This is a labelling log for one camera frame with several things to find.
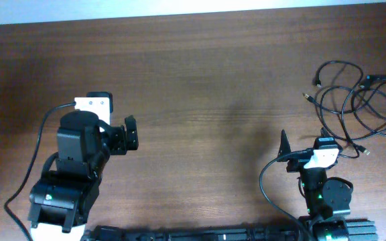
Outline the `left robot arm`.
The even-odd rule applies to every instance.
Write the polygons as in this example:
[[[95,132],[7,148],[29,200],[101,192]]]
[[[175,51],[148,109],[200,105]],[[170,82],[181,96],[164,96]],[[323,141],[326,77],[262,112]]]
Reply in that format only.
[[[99,196],[103,169],[113,155],[139,146],[133,116],[112,127],[89,111],[74,111],[60,119],[58,150],[49,157],[29,195],[34,240],[81,239],[89,212]]]

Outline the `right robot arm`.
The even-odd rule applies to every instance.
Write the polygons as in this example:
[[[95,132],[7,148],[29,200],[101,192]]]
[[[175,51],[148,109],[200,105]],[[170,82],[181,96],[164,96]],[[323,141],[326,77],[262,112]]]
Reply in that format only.
[[[325,130],[311,148],[292,151],[285,131],[281,132],[278,155],[288,173],[300,174],[300,190],[309,216],[300,222],[316,240],[349,240],[345,216],[350,214],[353,184],[327,171],[337,164],[342,147]]]

